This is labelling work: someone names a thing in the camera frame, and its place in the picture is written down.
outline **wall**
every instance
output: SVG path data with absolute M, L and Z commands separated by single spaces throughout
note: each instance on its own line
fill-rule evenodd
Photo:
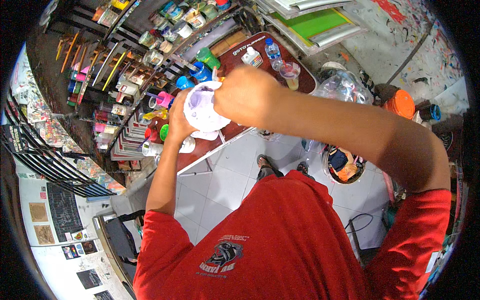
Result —
M 357 0 L 346 10 L 367 25 L 369 32 L 342 42 L 376 84 L 385 83 L 412 52 L 427 24 L 435 21 L 420 0 Z M 392 81 L 416 103 L 433 99 L 462 78 L 460 64 L 435 21 L 411 62 Z M 425 77 L 427 82 L 414 81 Z
M 32 171 L 19 161 L 15 161 L 16 171 L 19 173 L 32 174 Z M 59 300 L 70 299 L 95 299 L 94 294 L 108 290 L 115 300 L 131 300 L 122 283 L 116 276 L 112 266 L 103 251 L 102 244 L 95 240 L 97 252 L 83 255 L 74 259 L 65 259 L 62 245 L 70 245 L 72 242 L 60 243 L 53 226 L 49 209 L 48 199 L 41 199 L 41 187 L 46 187 L 47 181 L 42 179 L 26 179 L 19 177 L 19 194 L 21 210 L 27 237 L 31 245 L 32 253 L 38 264 L 40 272 Z M 86 198 L 75 196 L 80 220 L 89 236 L 97 239 L 92 217 L 102 213 L 111 212 L 111 207 L 103 208 L 102 204 L 109 204 L 110 200 L 87 202 Z M 45 203 L 48 222 L 32 222 L 28 203 Z M 50 225 L 55 240 L 54 245 L 39 245 L 34 231 L 34 225 Z M 85 289 L 76 272 L 95 269 L 102 281 L 102 285 Z

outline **paint-splattered wall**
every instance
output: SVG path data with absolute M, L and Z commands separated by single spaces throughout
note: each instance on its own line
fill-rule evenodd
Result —
M 410 92 L 415 102 L 433 99 L 462 76 L 460 64 L 438 21 L 421 0 L 357 0 L 346 8 L 361 18 L 367 34 L 342 42 L 375 83 L 386 82 L 412 52 L 433 22 L 417 54 L 392 81 Z

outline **forearm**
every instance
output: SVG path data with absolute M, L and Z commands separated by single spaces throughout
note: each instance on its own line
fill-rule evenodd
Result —
M 148 192 L 146 211 L 156 210 L 173 216 L 177 185 L 177 158 L 180 147 L 181 141 L 170 140 L 167 136 Z
M 260 126 L 348 149 L 410 191 L 450 189 L 442 142 L 426 128 L 381 108 L 279 88 Z

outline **chalkboard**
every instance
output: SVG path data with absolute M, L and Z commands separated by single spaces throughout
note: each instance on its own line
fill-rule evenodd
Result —
M 114 300 L 107 290 L 94 294 L 96 300 Z
M 59 242 L 67 241 L 65 233 L 77 232 L 84 228 L 78 214 L 75 195 L 50 182 L 47 182 L 47 192 L 53 227 Z
M 103 285 L 100 277 L 96 274 L 95 269 L 77 272 L 77 276 L 85 289 Z

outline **hand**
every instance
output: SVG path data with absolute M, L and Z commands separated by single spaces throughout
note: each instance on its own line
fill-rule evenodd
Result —
M 284 88 L 267 72 L 243 66 L 230 72 L 215 91 L 214 110 L 244 126 L 264 127 Z
M 168 125 L 167 140 L 182 143 L 192 132 L 198 131 L 191 126 L 183 114 L 183 104 L 191 88 L 180 91 L 170 108 L 170 122 Z

